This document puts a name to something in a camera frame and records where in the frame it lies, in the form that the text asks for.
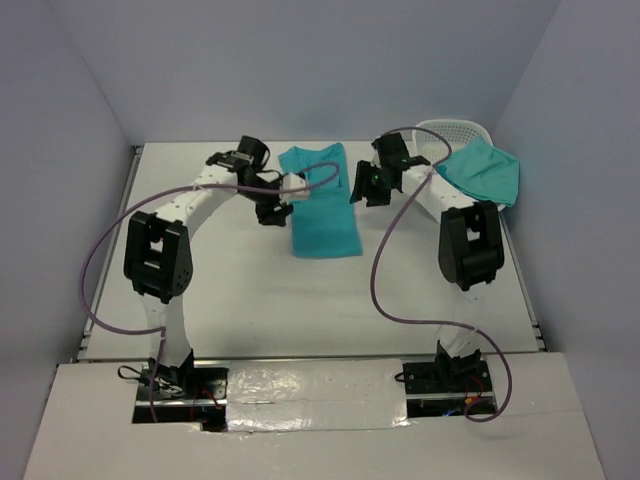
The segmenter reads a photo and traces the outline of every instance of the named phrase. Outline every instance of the folded towel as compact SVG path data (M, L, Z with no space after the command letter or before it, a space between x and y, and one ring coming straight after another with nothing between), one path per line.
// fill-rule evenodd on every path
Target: folded towel
M311 191L309 200L297 201L291 215L293 254L300 258L339 258L362 255L353 205L349 203L349 173L344 146L335 143L323 150L293 147L280 155L285 173L299 172L322 162L335 162L340 173L329 183ZM318 183L334 172L321 167L306 173Z
M518 197L520 162L476 137L436 167L461 192L512 207Z

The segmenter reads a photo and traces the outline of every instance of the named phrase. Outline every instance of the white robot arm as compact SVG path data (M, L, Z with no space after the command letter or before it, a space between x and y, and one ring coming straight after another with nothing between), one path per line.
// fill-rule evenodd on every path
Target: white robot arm
M367 206L388 205L392 190L412 196L440 223L438 262L452 284L453 322L476 325L498 269L504 264L498 209L492 202L477 202L434 171L421 156L411 157L400 133L385 134L373 142L376 154L358 163L351 201L367 199ZM427 177L431 180L425 184ZM438 355L451 374L463 373L480 361L477 336L472 330L442 326Z
M309 192L266 194L238 191L242 185L267 190L303 189L299 175L279 175L267 180L261 174L268 155L266 145L243 137L237 151L213 155L193 183L193 191L177 195L154 213L138 212L129 222L125 252L125 276L140 294L149 328L166 329L158 376L180 386L193 368L193 351L184 326L183 293L191 282L193 264L190 242L202 224L224 202L241 193L256 203L262 225L284 226L292 200L305 200ZM223 184L229 187L203 188ZM151 338L150 359L158 351L160 337Z

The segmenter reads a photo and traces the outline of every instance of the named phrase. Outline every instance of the gray wall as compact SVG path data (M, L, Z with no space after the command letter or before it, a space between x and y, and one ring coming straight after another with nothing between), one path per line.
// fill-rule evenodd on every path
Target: gray wall
M142 143L492 126L559 0L51 3Z
M0 65L0 478L13 480L56 362L78 346L81 257L115 214L130 152L45 1L3 2Z
M563 0L494 131L522 159L511 232L609 480L640 471L638 25L637 0Z

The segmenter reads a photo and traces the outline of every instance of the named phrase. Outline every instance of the white plastic basket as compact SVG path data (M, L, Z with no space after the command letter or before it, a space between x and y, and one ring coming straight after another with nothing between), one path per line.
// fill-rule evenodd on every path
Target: white plastic basket
M489 145L493 145L489 132L481 125L468 120L425 120L416 127L428 128L442 135L451 144L454 152L460 150L476 137L482 137ZM417 155L422 155L431 162L440 160L447 154L447 147L440 140L418 130L413 131L413 146Z

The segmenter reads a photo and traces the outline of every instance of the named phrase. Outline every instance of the white tape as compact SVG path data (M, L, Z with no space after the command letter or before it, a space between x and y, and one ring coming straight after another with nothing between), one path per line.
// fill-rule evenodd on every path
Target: white tape
M402 362L237 362L227 387L229 431L372 430L408 425Z

